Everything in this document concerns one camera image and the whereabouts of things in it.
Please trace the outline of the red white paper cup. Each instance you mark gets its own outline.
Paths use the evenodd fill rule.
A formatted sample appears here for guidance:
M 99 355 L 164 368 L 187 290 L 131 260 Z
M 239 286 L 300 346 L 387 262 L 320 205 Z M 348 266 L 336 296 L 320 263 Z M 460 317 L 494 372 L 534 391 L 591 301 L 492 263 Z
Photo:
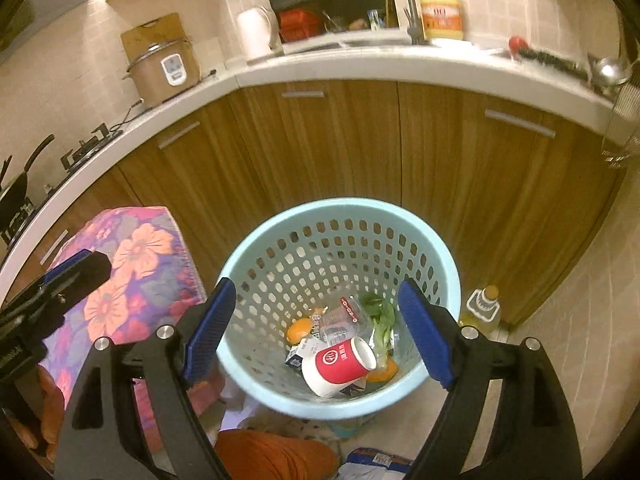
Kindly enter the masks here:
M 334 344 L 303 358 L 302 374 L 310 390 L 329 398 L 376 369 L 373 350 L 361 337 Z

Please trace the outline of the wooden kitchen cabinets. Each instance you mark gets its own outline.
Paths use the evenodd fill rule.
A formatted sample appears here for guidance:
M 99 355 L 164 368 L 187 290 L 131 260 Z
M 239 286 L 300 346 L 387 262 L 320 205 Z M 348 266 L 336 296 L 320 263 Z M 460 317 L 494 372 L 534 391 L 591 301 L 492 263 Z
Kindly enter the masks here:
M 625 174 L 571 120 L 461 89 L 372 80 L 231 92 L 134 148 L 57 214 L 13 271 L 12 297 L 98 212 L 167 207 L 211 285 L 259 223 L 320 198 L 385 200 L 426 221 L 464 292 L 498 287 L 503 321 L 529 318 L 600 230 Z

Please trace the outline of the floral tablecloth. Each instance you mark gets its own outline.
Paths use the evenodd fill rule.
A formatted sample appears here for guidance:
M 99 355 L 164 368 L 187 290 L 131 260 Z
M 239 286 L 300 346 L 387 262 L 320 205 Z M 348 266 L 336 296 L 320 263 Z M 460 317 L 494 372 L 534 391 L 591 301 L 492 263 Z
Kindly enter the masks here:
M 46 340 L 41 374 L 50 377 L 42 431 L 51 440 L 49 460 L 56 457 L 63 411 L 94 341 L 102 336 L 116 344 L 142 340 L 206 299 L 178 224 L 165 207 L 100 212 L 66 240 L 50 268 L 83 249 L 107 255 L 111 277 L 73 306 L 63 326 Z

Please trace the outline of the black wok with lid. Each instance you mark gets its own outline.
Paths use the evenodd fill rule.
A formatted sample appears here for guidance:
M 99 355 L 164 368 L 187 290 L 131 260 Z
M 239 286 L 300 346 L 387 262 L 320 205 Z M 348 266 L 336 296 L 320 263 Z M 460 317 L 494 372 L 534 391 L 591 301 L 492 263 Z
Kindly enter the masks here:
M 35 151 L 26 160 L 23 171 L 15 177 L 10 184 L 2 191 L 0 200 L 0 218 L 1 229 L 4 230 L 20 210 L 21 204 L 24 202 L 28 185 L 28 172 L 32 168 L 32 164 L 37 157 L 51 144 L 55 139 L 54 134 L 49 134 L 35 148 Z

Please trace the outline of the orange stool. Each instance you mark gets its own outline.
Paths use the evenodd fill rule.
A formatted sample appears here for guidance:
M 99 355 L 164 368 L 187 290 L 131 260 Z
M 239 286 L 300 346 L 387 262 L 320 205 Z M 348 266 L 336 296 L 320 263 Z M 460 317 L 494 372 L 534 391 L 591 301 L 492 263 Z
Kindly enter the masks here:
M 221 432 L 215 452 L 232 479 L 332 479 L 340 468 L 324 443 L 256 430 Z

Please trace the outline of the oil bottle on floor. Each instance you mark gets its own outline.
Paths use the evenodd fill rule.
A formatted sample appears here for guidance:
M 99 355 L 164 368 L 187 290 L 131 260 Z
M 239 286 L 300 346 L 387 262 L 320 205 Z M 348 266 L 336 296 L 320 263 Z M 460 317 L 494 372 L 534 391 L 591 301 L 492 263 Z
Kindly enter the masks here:
M 460 326 L 473 326 L 483 335 L 490 336 L 498 330 L 501 320 L 499 289 L 496 285 L 487 285 L 475 289 L 461 308 Z

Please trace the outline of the black gas stove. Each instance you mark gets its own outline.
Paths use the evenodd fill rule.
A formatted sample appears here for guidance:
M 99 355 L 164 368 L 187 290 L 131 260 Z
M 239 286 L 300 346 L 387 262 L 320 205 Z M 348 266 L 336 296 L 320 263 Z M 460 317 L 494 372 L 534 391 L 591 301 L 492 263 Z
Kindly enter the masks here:
M 29 222 L 35 218 L 35 214 L 40 207 L 52 197 L 54 192 L 66 180 L 82 166 L 88 164 L 89 160 L 96 156 L 99 151 L 106 148 L 108 144 L 123 133 L 124 124 L 122 122 L 111 127 L 102 122 L 91 131 L 88 138 L 80 140 L 76 148 L 67 151 L 61 156 L 61 169 L 54 170 L 52 177 L 47 176 L 34 180 L 32 176 L 35 173 L 30 168 L 24 202 L 6 228 L 4 230 L 1 229 L 1 240 L 6 244 L 6 247 L 10 247 L 18 239 Z M 1 193 L 13 179 L 6 183 L 1 182 Z

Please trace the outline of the blue white packet on floor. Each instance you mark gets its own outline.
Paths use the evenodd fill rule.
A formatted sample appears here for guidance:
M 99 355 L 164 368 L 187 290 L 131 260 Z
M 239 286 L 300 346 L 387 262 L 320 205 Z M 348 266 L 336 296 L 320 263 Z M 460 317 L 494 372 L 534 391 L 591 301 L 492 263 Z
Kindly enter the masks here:
M 402 480 L 412 466 L 408 458 L 376 448 L 355 448 L 338 468 L 340 480 Z

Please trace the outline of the green leafy vegetable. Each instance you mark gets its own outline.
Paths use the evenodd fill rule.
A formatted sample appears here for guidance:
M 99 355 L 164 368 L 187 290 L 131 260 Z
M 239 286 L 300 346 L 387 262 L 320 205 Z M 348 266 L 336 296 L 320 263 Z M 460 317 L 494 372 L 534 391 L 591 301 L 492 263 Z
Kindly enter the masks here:
M 370 320 L 368 344 L 375 355 L 376 368 L 384 370 L 394 348 L 396 311 L 390 302 L 375 292 L 362 292 L 358 300 Z

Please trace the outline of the orange peel in basket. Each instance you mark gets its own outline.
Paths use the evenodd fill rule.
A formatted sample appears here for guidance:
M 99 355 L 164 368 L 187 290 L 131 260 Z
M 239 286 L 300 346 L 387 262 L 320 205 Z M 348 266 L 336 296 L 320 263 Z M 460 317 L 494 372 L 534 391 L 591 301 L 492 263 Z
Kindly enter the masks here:
M 285 339 L 288 344 L 293 347 L 299 344 L 305 337 L 312 332 L 311 318 L 299 318 L 293 322 L 285 333 Z

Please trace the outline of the small carton in basket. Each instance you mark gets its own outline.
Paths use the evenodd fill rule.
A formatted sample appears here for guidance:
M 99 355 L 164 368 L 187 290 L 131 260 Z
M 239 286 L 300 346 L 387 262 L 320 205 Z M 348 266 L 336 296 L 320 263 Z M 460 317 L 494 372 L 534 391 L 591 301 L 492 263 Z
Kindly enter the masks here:
M 293 370 L 300 370 L 304 359 L 312 358 L 325 348 L 328 348 L 328 344 L 325 341 L 309 335 L 288 350 L 284 364 Z

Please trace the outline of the clear plastic bag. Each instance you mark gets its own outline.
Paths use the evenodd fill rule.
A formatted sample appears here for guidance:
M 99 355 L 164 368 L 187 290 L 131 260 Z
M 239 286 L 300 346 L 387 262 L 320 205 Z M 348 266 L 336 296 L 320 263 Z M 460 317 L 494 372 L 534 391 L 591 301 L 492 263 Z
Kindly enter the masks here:
M 324 306 L 311 315 L 311 326 L 311 333 L 329 347 L 354 337 L 368 340 L 373 332 L 371 318 L 360 304 L 353 284 L 332 288 Z

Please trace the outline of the light blue perforated basket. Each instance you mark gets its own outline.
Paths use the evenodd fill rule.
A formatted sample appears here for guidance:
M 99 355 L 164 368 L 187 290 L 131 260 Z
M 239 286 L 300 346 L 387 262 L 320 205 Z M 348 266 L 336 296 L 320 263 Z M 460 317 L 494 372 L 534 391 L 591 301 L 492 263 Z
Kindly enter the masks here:
M 317 200 L 277 214 L 244 238 L 221 274 L 235 284 L 236 307 L 217 350 L 220 364 L 260 404 L 302 419 L 368 417 L 408 396 L 428 376 L 398 318 L 399 370 L 390 382 L 353 398 L 316 396 L 285 365 L 285 332 L 326 306 L 338 286 L 396 304 L 401 282 L 411 278 L 431 304 L 454 318 L 461 307 L 458 269 L 440 236 L 416 214 L 368 198 Z

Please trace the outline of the brown rice cooker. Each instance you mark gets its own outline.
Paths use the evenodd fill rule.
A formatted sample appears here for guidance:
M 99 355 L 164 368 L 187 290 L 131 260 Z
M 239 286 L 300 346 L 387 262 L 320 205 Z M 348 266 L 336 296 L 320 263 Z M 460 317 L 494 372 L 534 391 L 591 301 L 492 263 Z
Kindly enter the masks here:
M 126 77 L 134 82 L 148 110 L 195 87 L 201 70 L 190 41 L 178 38 L 151 44 L 129 64 Z

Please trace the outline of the wooden cutting board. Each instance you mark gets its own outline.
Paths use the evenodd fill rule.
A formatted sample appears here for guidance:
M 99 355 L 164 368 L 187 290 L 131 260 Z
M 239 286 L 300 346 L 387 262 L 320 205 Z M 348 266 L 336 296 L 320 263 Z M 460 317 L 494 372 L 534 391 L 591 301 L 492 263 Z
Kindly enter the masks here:
M 149 47 L 182 38 L 186 38 L 186 33 L 178 13 L 154 18 L 120 35 L 129 62 L 134 62 L 139 56 L 145 54 Z

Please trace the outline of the white electric kettle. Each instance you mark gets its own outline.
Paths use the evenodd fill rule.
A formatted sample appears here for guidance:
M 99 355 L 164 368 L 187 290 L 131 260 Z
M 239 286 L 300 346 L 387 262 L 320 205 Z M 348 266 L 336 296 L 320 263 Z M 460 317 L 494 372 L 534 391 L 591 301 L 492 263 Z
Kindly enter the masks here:
M 256 64 L 283 54 L 279 24 L 273 10 L 253 6 L 236 17 L 241 49 L 247 64 Z

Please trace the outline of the red container by sink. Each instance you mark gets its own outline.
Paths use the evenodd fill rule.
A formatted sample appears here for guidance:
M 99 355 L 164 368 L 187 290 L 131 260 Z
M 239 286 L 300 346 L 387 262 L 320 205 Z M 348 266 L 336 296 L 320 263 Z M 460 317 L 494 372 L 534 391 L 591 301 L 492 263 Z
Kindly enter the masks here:
M 278 13 L 280 37 L 283 42 L 295 42 L 320 36 L 324 26 L 314 12 L 305 9 L 292 9 Z

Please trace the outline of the metal ladle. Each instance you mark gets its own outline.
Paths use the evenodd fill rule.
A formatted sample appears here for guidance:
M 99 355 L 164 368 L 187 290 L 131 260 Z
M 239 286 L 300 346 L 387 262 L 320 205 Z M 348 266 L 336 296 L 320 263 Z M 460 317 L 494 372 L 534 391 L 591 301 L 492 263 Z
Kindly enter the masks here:
M 590 56 L 591 82 L 598 87 L 617 87 L 629 80 L 631 64 L 626 58 L 594 58 Z

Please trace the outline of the red tomato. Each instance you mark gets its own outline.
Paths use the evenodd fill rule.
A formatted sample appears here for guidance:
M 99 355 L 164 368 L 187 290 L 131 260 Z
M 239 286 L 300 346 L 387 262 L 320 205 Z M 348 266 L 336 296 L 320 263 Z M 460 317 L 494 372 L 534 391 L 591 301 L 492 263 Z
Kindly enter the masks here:
M 512 56 L 518 56 L 521 50 L 528 49 L 528 43 L 520 36 L 510 37 L 508 46 Z

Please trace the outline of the yellow cooking oil jug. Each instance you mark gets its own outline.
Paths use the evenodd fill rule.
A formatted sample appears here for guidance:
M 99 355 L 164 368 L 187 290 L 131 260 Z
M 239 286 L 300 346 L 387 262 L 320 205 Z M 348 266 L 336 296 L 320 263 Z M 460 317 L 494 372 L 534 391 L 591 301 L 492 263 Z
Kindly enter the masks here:
M 428 40 L 464 38 L 460 0 L 420 0 L 424 35 Z

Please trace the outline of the metal sink faucet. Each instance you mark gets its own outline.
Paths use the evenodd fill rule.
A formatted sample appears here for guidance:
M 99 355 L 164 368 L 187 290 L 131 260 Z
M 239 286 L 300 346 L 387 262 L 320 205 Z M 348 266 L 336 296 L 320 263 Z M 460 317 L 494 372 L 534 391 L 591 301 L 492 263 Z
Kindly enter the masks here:
M 368 23 L 372 32 L 378 30 L 395 30 L 405 32 L 409 37 L 409 42 L 413 46 L 427 46 L 430 40 L 426 38 L 423 29 L 422 15 L 419 11 L 418 0 L 404 0 L 406 4 L 402 8 L 405 15 L 406 24 L 402 27 L 400 18 L 398 18 L 396 0 L 384 0 L 384 9 L 367 10 L 366 18 L 356 18 L 347 25 L 349 32 L 361 32 L 366 28 L 364 23 Z

